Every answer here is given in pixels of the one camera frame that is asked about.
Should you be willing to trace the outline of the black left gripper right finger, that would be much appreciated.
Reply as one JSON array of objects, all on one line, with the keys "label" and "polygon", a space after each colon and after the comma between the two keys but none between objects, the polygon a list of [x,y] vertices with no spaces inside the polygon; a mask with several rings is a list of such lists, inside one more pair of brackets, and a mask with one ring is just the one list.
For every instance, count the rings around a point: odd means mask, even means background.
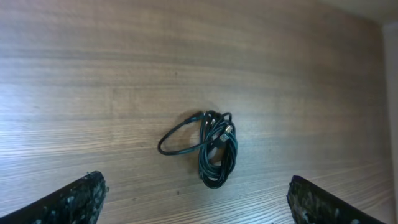
[{"label": "black left gripper right finger", "polygon": [[333,194],[295,175],[289,183],[287,202],[295,223],[382,224]]}]

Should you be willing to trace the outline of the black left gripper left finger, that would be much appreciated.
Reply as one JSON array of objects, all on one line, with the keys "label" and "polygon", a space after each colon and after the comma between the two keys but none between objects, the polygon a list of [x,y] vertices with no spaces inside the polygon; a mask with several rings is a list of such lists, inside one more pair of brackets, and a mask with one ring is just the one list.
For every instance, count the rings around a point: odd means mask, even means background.
[{"label": "black left gripper left finger", "polygon": [[1,217],[1,223],[96,223],[109,187],[100,171],[82,178],[15,212]]}]

